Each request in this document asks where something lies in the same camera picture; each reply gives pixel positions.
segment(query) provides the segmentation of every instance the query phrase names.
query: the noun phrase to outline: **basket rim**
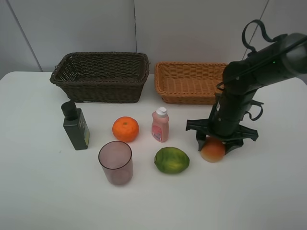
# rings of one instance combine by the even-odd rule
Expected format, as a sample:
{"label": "basket rim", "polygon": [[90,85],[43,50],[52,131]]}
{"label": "basket rim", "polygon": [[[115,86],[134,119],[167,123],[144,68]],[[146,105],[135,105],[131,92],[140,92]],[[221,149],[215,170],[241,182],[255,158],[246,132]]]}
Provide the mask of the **basket rim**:
{"label": "basket rim", "polygon": [[[58,80],[56,79],[56,75],[59,73],[59,70],[63,67],[65,61],[73,56],[73,55],[130,55],[130,56],[139,56],[142,57],[145,61],[145,70],[141,79],[138,81],[123,81],[123,80]],[[55,66],[55,69],[51,73],[50,81],[51,83],[57,86],[67,86],[69,84],[73,85],[85,85],[85,86],[102,86],[102,85],[133,85],[133,86],[141,86],[144,85],[147,81],[149,75],[149,60],[146,54],[144,53],[136,53],[136,52],[73,52],[66,54],[61,62]]]}
{"label": "basket rim", "polygon": [[160,76],[159,76],[159,68],[161,65],[200,65],[200,66],[227,66],[227,63],[218,63],[218,62],[182,62],[182,61],[161,61],[156,63],[155,67],[154,67],[154,84],[155,84],[155,89],[157,91],[158,94],[160,94],[161,96],[171,96],[171,97],[178,97],[179,95],[190,95],[191,97],[202,97],[202,96],[215,96],[215,92],[211,92],[211,93],[190,93],[190,92],[178,92],[178,93],[173,93],[173,92],[168,92],[165,90],[162,90],[159,87],[159,80],[160,80]]}

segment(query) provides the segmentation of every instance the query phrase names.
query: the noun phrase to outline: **pink lotion bottle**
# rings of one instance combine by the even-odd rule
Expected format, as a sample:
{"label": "pink lotion bottle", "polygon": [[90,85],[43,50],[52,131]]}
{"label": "pink lotion bottle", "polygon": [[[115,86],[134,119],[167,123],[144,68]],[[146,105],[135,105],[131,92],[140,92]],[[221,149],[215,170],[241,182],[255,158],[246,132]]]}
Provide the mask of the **pink lotion bottle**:
{"label": "pink lotion bottle", "polygon": [[158,108],[153,113],[152,134],[153,137],[160,142],[165,142],[168,139],[168,121],[167,109],[164,107]]}

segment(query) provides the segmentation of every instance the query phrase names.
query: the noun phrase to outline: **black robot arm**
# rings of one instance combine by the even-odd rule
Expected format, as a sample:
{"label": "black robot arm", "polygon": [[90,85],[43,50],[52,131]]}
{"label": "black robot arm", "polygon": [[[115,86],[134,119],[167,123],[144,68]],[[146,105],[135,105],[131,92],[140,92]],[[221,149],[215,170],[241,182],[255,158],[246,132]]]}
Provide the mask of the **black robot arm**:
{"label": "black robot arm", "polygon": [[[258,52],[247,44],[245,31],[250,23],[257,23],[264,39],[273,44]],[[245,114],[249,114],[253,121],[261,117],[263,103],[253,100],[257,89],[307,73],[307,36],[298,33],[282,34],[270,39],[260,20],[250,23],[242,33],[244,46],[251,50],[248,58],[231,62],[224,69],[223,82],[217,85],[222,93],[216,94],[216,103],[209,118],[187,121],[186,130],[196,130],[199,151],[207,136],[223,141],[226,153],[242,147],[245,138],[256,141],[257,131],[239,123]],[[256,117],[248,112],[252,105],[261,108]]]}

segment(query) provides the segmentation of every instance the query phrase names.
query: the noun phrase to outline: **black pump cap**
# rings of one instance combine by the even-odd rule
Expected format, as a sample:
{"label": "black pump cap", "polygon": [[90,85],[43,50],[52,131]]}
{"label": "black pump cap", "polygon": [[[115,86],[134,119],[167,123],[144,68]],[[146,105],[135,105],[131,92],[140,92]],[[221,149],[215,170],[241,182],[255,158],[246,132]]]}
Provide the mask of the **black pump cap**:
{"label": "black pump cap", "polygon": [[71,121],[78,118],[77,107],[73,101],[65,102],[61,109],[64,113],[65,119]]}

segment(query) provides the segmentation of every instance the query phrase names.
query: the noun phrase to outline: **clear pink cup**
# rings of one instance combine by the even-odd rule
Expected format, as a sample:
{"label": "clear pink cup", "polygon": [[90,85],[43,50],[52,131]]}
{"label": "clear pink cup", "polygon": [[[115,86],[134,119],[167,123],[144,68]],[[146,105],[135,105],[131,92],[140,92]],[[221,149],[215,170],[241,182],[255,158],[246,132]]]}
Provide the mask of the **clear pink cup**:
{"label": "clear pink cup", "polygon": [[99,151],[98,160],[107,180],[114,185],[128,183],[133,176],[132,150],[122,141],[112,141]]}

